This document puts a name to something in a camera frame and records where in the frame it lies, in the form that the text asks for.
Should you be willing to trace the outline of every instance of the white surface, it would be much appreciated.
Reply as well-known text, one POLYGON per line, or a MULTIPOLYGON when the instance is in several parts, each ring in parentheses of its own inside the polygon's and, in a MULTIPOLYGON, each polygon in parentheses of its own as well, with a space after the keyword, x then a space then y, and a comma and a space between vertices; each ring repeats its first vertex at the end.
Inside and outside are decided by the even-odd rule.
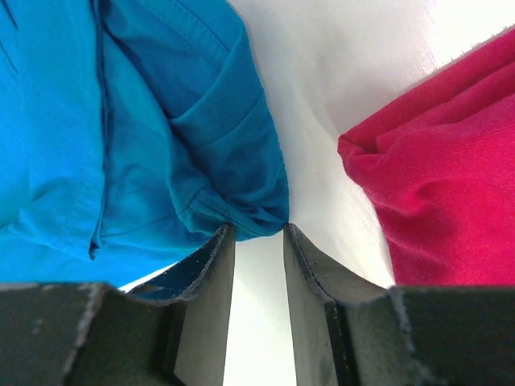
MULTIPOLYGON (((393 283, 377 218, 338 136, 515 23, 513 0, 229 0, 244 19, 286 159, 291 221, 324 252, 393 283)), ((227 386, 293 386, 282 239, 237 246, 227 386)))

